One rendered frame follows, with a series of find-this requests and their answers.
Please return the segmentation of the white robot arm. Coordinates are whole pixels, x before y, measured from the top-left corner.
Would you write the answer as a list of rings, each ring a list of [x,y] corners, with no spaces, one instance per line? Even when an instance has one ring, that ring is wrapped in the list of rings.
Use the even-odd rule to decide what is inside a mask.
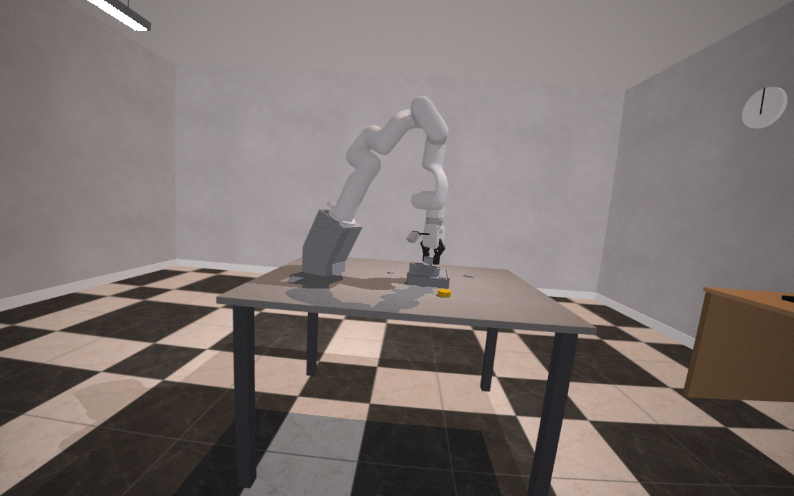
[[[381,167],[380,160],[371,153],[371,148],[379,154],[387,155],[401,137],[413,128],[423,128],[427,133],[422,167],[435,175],[437,187],[434,192],[415,192],[411,196],[411,204],[417,209],[427,209],[426,224],[444,223],[448,182],[442,166],[448,128],[431,100],[422,95],[413,99],[410,110],[399,111],[393,115],[383,129],[375,125],[366,127],[350,145],[346,159],[357,169],[347,179],[335,206],[333,202],[327,202],[327,206],[331,207],[329,216],[342,224],[355,225],[353,218],[357,209]]]

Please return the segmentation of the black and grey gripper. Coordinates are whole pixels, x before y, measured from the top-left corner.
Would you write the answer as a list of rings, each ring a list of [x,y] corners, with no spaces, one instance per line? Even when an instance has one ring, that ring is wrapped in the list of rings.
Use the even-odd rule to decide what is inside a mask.
[[[433,249],[435,256],[433,256],[433,265],[439,265],[439,256],[445,250],[445,229],[443,224],[426,224],[423,228],[423,235],[421,246],[423,249],[423,257],[429,256],[429,249]],[[437,251],[438,250],[438,251]]]

